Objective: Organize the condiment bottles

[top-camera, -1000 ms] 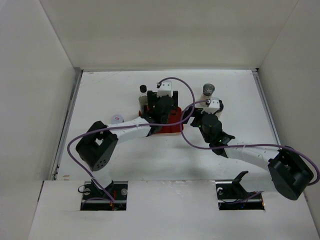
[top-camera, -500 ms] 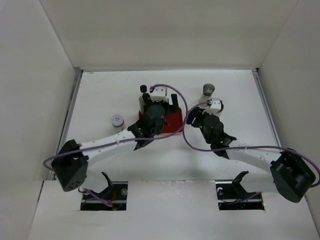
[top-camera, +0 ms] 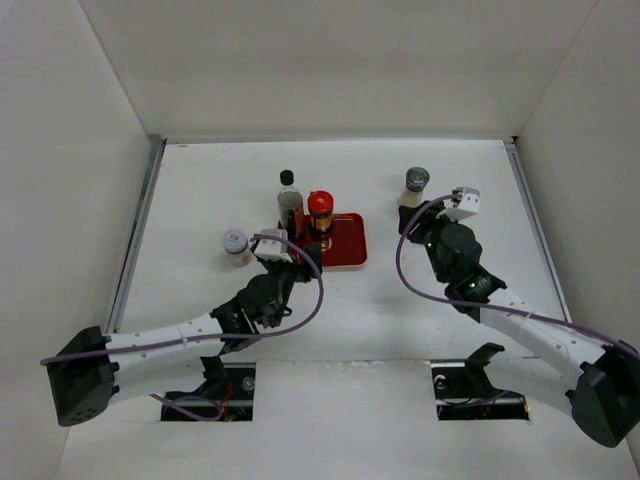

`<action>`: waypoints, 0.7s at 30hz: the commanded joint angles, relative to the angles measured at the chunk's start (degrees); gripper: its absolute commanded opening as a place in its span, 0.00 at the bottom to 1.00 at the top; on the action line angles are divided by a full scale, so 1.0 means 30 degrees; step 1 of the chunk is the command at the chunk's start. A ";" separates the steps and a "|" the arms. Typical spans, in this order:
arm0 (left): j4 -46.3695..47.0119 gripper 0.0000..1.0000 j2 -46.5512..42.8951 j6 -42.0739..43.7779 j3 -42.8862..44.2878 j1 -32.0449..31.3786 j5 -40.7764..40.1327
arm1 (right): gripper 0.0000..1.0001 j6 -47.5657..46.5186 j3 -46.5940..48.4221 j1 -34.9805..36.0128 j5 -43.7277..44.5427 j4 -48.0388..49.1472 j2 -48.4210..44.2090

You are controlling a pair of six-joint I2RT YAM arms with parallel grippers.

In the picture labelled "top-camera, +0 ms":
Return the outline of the small jar white lid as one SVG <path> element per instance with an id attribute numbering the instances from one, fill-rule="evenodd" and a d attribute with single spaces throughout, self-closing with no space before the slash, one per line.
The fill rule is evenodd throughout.
<path id="1" fill-rule="evenodd" d="M 221 239 L 223 250 L 235 267 L 247 266 L 252 259 L 247 235 L 239 229 L 227 230 Z"/>

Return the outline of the soy sauce bottle red label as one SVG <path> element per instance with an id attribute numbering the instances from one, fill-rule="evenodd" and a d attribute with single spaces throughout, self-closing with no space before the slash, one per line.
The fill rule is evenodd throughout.
<path id="1" fill-rule="evenodd" d="M 290 241 L 298 240 L 304 235 L 305 230 L 303 196 L 294 185 L 294 173 L 291 170 L 282 170 L 279 179 L 279 225 L 287 231 Z"/>

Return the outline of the red lid sauce jar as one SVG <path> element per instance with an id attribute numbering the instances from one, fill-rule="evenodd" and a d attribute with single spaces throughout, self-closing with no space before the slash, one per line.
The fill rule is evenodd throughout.
<path id="1" fill-rule="evenodd" d="M 333 228 L 334 198 L 325 190 L 312 191 L 307 199 L 311 233 L 320 242 L 321 249 L 331 249 Z"/>

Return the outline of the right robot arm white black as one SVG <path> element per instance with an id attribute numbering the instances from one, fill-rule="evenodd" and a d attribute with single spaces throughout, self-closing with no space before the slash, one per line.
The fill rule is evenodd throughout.
<path id="1" fill-rule="evenodd" d="M 459 217 L 460 192 L 418 207 L 398 209 L 399 242 L 424 247 L 441 297 L 476 323 L 509 337 L 528 357 L 486 343 L 464 363 L 464 384 L 473 394 L 511 391 L 569 416 L 597 444 L 614 448 L 639 423 L 639 353 L 631 345 L 588 327 L 538 313 L 480 263 L 482 247 Z"/>

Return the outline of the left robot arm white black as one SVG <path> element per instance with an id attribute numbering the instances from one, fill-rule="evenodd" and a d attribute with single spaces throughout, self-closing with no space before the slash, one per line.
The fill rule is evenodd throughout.
<path id="1" fill-rule="evenodd" d="M 214 398 L 227 379 L 223 356 L 308 324 L 309 318 L 288 328 L 282 322 L 291 314 L 295 284 L 322 280 L 319 243 L 297 245 L 268 234 L 253 241 L 263 273 L 212 311 L 128 334 L 86 327 L 43 359 L 58 425 L 80 425 L 111 405 L 167 391 Z"/>

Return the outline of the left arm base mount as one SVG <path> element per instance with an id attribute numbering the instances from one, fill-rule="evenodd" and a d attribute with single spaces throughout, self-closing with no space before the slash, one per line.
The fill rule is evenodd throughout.
<path id="1" fill-rule="evenodd" d="M 256 391 L 255 363 L 205 359 L 204 380 L 191 392 L 162 396 L 161 422 L 249 422 Z"/>

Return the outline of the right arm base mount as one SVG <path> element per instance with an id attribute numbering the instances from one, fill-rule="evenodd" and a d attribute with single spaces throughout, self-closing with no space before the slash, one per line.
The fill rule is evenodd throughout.
<path id="1" fill-rule="evenodd" d="M 431 363 L 431 375 L 440 421 L 528 421 L 526 398 L 495 388 L 484 368 L 505 348 L 495 343 L 479 347 L 465 359 Z"/>

